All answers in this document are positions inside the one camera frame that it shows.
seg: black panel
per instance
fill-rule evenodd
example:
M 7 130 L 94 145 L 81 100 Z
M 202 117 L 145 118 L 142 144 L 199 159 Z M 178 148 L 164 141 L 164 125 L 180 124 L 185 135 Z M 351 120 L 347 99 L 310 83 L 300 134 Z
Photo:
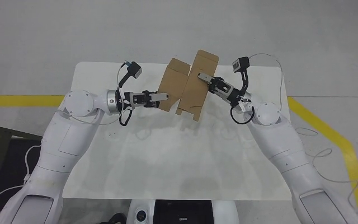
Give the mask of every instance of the black panel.
M 153 224 L 214 224 L 210 200 L 156 200 Z

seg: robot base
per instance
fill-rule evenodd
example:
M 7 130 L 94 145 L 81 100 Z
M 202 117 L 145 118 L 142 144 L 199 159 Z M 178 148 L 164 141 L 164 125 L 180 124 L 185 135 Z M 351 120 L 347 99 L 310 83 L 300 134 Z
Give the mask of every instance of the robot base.
M 132 200 L 127 224 L 239 224 L 233 200 Z

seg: black cable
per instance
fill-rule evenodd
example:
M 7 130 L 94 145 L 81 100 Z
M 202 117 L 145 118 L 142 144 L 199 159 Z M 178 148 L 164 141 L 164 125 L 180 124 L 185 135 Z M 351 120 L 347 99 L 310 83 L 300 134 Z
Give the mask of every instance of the black cable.
M 129 115 L 128 115 L 128 117 L 127 117 L 127 120 L 126 120 L 124 123 L 122 122 L 122 115 L 123 115 L 123 114 L 121 114 L 121 116 L 118 118 L 119 123 L 120 123 L 122 126 L 127 126 L 128 122 L 129 122 L 129 119 L 130 119 L 130 117 L 132 116 L 132 112 L 133 112 L 133 110 L 130 110 L 130 111 L 129 111 Z
M 252 120 L 252 118 L 255 116 L 255 109 L 252 107 L 252 115 L 251 115 L 250 119 L 248 119 L 246 122 L 240 123 L 240 122 L 238 122 L 237 120 L 235 120 L 235 118 L 234 118 L 234 116 L 233 116 L 233 109 L 234 109 L 234 107 L 231 107 L 231 109 L 230 109 L 230 116 L 231 116 L 231 118 L 233 119 L 233 121 L 234 121 L 235 123 L 237 123 L 237 124 L 247 124 L 247 123 L 249 123 L 249 122 Z

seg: cardboard box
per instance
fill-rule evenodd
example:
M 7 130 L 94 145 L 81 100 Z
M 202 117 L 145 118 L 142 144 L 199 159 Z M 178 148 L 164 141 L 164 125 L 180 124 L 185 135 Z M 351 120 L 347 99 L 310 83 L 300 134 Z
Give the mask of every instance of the cardboard box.
M 181 98 L 188 80 L 189 70 L 189 64 L 172 58 L 158 89 L 158 93 L 165 92 L 169 95 L 169 98 L 159 104 L 159 109 L 169 112 L 175 102 Z
M 219 57 L 214 54 L 203 50 L 197 52 L 176 111 L 177 115 L 181 115 L 183 111 L 186 111 L 194 115 L 193 120 L 199 121 L 201 109 L 209 88 L 208 85 L 197 76 L 200 72 L 214 76 L 218 62 Z
M 169 98 L 160 103 L 159 109 L 170 111 L 170 108 L 180 99 L 176 114 L 181 115 L 183 111 L 186 111 L 194 115 L 193 120 L 199 121 L 208 86 L 197 75 L 204 72 L 213 76 L 218 61 L 218 56 L 203 50 L 197 52 L 191 69 L 189 64 L 172 58 L 158 89 L 159 93 L 167 93 Z

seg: cable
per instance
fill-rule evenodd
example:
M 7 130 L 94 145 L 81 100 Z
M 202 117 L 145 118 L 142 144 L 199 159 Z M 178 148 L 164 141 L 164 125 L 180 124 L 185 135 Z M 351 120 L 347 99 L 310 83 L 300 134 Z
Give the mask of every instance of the cable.
M 315 170 L 317 171 L 318 175 L 321 176 L 324 180 L 328 180 L 328 181 L 333 182 L 333 183 L 357 183 L 356 186 L 351 190 L 351 192 L 349 193 L 349 195 L 348 195 L 348 197 L 347 197 L 347 200 L 348 200 L 349 205 L 353 208 L 353 210 L 356 210 L 355 206 L 351 203 L 350 198 L 351 198 L 353 192 L 354 192 L 354 191 L 357 189 L 357 187 L 358 187 L 358 180 L 332 180 L 332 179 L 329 179 L 329 178 L 323 176 L 323 175 L 317 170 L 316 166 L 314 165 L 314 160 L 319 157 L 318 155 L 321 154 L 321 153 L 324 152 L 324 151 L 327 151 L 327 150 L 331 150 L 331 151 L 330 151 L 330 153 L 328 153 L 328 154 L 326 154 L 326 155 L 324 155 L 324 156 L 328 156 L 329 154 L 332 153 L 332 149 L 331 149 L 331 148 L 326 148 L 325 150 L 322 150 L 322 151 L 318 152 L 318 153 L 313 157 L 312 165 L 313 165 L 313 167 L 315 168 Z
M 300 135 L 303 135 L 303 136 L 312 136 L 312 137 L 313 137 L 313 136 L 317 136 L 317 135 L 318 135 L 318 132 L 316 132 L 316 131 L 314 131 L 314 130 L 312 130 L 312 129 L 309 129 L 309 128 L 296 128 L 296 130 L 297 130 L 297 129 L 309 130 L 309 131 L 315 133 L 315 135 L 310 135 L 310 134 L 304 134 L 304 133 L 299 133 L 299 132 L 297 132 L 297 134 L 300 134 Z M 326 154 L 324 154 L 324 155 L 321 155 L 321 156 L 320 156 L 320 154 L 322 154 L 323 152 L 326 152 L 326 151 L 329 151 L 329 152 L 326 153 Z M 315 161 L 316 158 L 321 158 L 321 157 L 329 156 L 329 155 L 332 153 L 332 151 L 333 151 L 333 150 L 332 150 L 331 148 L 326 148 L 326 149 L 324 149 L 324 150 L 321 150 L 320 152 L 318 152 L 318 153 L 317 153 L 316 155 L 314 155 L 314 156 L 312 156 L 312 155 L 310 155 L 310 154 L 308 154 L 308 153 L 306 153 L 306 152 L 305 152 L 305 154 L 306 154 L 307 156 L 313 158 L 313 159 L 312 159 L 312 166 L 315 168 L 315 170 L 317 171 L 318 175 L 321 176 L 324 180 L 328 180 L 328 181 L 333 182 L 333 183 L 357 183 L 356 186 L 351 190 L 351 192 L 349 193 L 349 195 L 348 195 L 348 197 L 347 197 L 347 200 L 348 200 L 349 205 L 353 208 L 353 210 L 355 210 L 355 211 L 357 212 L 356 207 L 351 203 L 350 198 L 351 198 L 351 196 L 353 195 L 354 191 L 358 188 L 358 180 L 332 180 L 332 179 L 329 179 L 329 178 L 323 176 L 323 175 L 318 171 L 317 167 L 314 165 L 314 161 Z
M 118 92 L 119 92 L 119 94 L 120 94 L 120 96 L 121 96 L 121 99 L 122 99 L 122 108 L 121 108 L 121 113 L 119 114 L 119 118 L 116 118 L 114 121 L 109 122 L 109 123 L 96 124 L 96 123 L 86 122 L 86 121 L 84 121 L 84 120 L 80 120 L 80 119 L 78 119 L 78 118 L 75 118 L 73 115 L 71 115 L 71 114 L 69 114 L 69 113 L 67 113 L 67 112 L 64 112 L 63 110 L 57 110 L 57 111 L 61 111 L 62 113 L 67 114 L 69 117 L 71 117 L 71 118 L 73 118 L 73 119 L 75 119 L 75 120 L 77 120 L 77 121 L 79 121 L 79 122 L 86 123 L 86 124 L 109 125 L 109 124 L 112 124 L 112 123 L 116 122 L 117 120 L 119 120 L 120 117 L 122 116 L 122 113 L 124 113 L 125 111 L 131 109 L 131 108 L 127 108 L 127 109 L 123 110 L 123 108 L 124 108 L 124 97 L 123 97 L 123 95 L 124 95 L 124 94 L 123 94 L 123 92 L 122 92 L 122 88 L 119 87 L 119 72 L 121 71 L 121 68 L 125 65 L 125 63 L 126 63 L 126 61 L 123 62 L 123 64 L 119 67 L 118 72 L 117 72 L 117 90 L 118 90 Z
M 231 109 L 230 109 L 230 116 L 231 116 L 231 118 L 233 119 L 233 121 L 234 121 L 235 123 L 237 123 L 237 124 L 247 124 L 247 123 L 249 123 L 249 122 L 252 120 L 252 118 L 255 116 L 255 109 L 254 109 L 253 107 L 251 107 L 251 108 L 252 108 L 252 115 L 251 115 L 250 119 L 248 119 L 247 121 L 245 121 L 245 122 L 243 122 L 243 123 L 240 123 L 240 122 L 238 122 L 237 120 L 235 120 L 235 118 L 234 118 L 234 116 L 233 116 L 233 109 L 234 109 L 233 106 L 232 106 Z
M 248 59 L 254 57 L 254 56 L 257 56 L 257 55 L 267 55 L 267 56 L 270 56 L 272 57 L 275 61 L 278 62 L 279 66 L 280 66 L 280 69 L 281 69 L 281 84 L 280 84 L 280 110 L 282 110 L 282 97 L 281 97 L 281 92 L 282 92 L 282 84 L 283 84 L 283 81 L 284 81 L 284 71 L 282 70 L 282 66 L 281 66 L 281 63 L 279 62 L 279 60 L 275 57 L 275 56 L 272 56 L 271 54 L 266 54 L 266 53 L 257 53 L 257 54 L 254 54 L 250 57 L 248 57 Z
M 25 180 L 23 181 L 23 184 L 24 184 L 24 185 L 26 184 L 28 178 L 30 177 L 30 169 L 29 169 L 29 165 L 28 165 L 28 163 L 27 163 L 27 155 L 29 154 L 30 150 L 33 149 L 33 148 L 35 148 L 35 147 L 41 147 L 41 145 L 39 145 L 39 146 L 31 146 L 31 147 L 27 150 L 27 152 L 26 152 L 26 154 L 25 154 L 26 176 L 25 176 Z
M 29 152 L 31 151 L 31 149 L 33 149 L 33 148 L 35 148 L 35 147 L 41 147 L 41 145 L 39 145 L 39 146 L 31 146 L 31 147 L 26 151 L 26 154 L 25 154 L 26 176 L 25 176 L 25 178 L 24 178 L 23 185 L 13 186 L 13 187 L 11 187 L 11 188 L 5 189 L 5 190 L 3 190 L 2 192 L 0 192 L 0 195 L 1 195 L 2 193 L 4 193 L 4 192 L 8 191 L 8 190 L 15 189 L 15 188 L 21 188 L 21 187 L 23 187 L 23 186 L 26 184 L 28 178 L 30 177 L 30 169 L 29 169 L 29 164 L 27 163 L 27 155 L 29 154 Z
M 1 195 L 2 193 L 4 193 L 4 192 L 8 191 L 8 190 L 15 189 L 15 188 L 21 188 L 21 187 L 23 187 L 23 185 L 13 186 L 12 188 L 5 189 L 5 190 L 3 190 L 2 192 L 0 192 L 0 195 Z
M 303 132 L 299 132 L 299 130 L 301 130 L 301 129 L 302 130 L 308 130 L 308 131 L 312 132 L 313 134 L 305 134 Z M 295 130 L 296 130 L 297 134 L 300 134 L 302 136 L 312 136 L 312 137 L 314 137 L 314 136 L 318 135 L 318 132 L 316 132 L 315 130 L 311 130 L 309 128 L 296 128 Z

